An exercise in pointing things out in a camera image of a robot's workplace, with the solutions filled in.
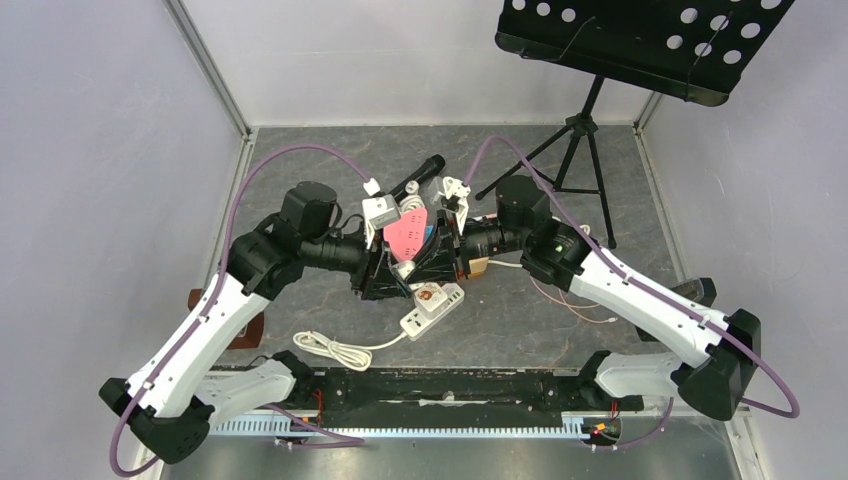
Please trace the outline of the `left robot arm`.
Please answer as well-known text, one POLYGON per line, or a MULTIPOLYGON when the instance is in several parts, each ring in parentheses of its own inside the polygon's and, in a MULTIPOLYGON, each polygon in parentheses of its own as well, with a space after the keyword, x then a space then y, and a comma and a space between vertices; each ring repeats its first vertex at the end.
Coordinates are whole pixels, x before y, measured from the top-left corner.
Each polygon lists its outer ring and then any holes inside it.
POLYGON ((175 464, 194 453, 219 425, 257 407, 283 401, 307 405, 314 383, 298 359, 284 353, 259 367, 220 382, 205 376, 248 323, 264 312, 307 267, 363 276, 368 256, 384 228, 398 223, 403 210, 391 194, 365 183, 362 227, 352 238, 338 232, 337 195, 317 182, 289 190, 280 210, 225 250, 218 272, 172 336, 127 379, 110 378, 99 391, 117 415, 109 461, 121 477, 145 471, 120 465, 122 434, 131 430, 156 461, 175 464))

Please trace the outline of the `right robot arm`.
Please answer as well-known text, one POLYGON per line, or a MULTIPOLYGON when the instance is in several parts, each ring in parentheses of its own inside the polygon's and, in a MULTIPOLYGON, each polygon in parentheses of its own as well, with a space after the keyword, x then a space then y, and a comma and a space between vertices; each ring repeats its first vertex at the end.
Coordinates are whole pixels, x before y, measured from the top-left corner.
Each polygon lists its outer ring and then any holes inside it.
POLYGON ((520 253, 530 276, 597 303, 645 331, 669 354, 607 353, 577 382, 580 400, 602 408, 615 397, 673 396, 715 420, 727 421, 742 404, 761 353, 760 319, 726 313, 637 272, 584 231, 554 216, 551 198, 527 176, 506 180, 496 212, 468 218, 469 188, 439 177, 423 196, 445 219, 446 239, 464 268, 480 258, 520 253))

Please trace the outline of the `white square adapter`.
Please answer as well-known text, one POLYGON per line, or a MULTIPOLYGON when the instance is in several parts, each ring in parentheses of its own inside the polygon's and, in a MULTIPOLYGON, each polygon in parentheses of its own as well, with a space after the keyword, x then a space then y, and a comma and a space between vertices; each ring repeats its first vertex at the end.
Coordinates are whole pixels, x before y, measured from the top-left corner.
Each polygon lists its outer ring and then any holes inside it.
POLYGON ((407 280, 415 269, 416 263, 412 260, 400 261, 391 266, 393 274, 402 280, 407 280))

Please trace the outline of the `pink triangular socket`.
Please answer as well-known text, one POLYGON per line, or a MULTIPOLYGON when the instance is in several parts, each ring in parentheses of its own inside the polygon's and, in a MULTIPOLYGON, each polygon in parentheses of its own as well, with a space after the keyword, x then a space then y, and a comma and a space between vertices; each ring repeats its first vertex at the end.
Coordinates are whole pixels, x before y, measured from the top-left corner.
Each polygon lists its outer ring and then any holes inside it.
POLYGON ((402 213, 399 220, 383 229, 383 239, 396 261, 410 261, 418 254, 426 241, 427 226, 428 210, 418 207, 402 213))

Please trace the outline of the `white cube socket adapter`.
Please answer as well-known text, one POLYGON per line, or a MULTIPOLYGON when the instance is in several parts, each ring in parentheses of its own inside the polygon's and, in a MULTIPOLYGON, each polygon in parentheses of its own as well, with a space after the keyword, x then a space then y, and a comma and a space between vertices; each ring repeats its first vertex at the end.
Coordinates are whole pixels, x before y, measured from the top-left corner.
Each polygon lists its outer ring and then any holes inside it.
POLYGON ((434 282, 423 283, 414 294, 416 308, 427 318, 433 318, 442 313, 449 300, 449 294, 434 282))

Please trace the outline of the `tan cube socket adapter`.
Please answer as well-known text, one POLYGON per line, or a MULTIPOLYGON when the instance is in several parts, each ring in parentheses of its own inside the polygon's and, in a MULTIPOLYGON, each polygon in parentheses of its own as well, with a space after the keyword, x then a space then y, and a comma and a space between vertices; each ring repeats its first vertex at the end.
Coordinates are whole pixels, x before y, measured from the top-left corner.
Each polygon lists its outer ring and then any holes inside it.
POLYGON ((485 273, 488 268, 489 258, 475 258, 468 261, 468 267, 465 270, 468 278, 478 277, 485 273))

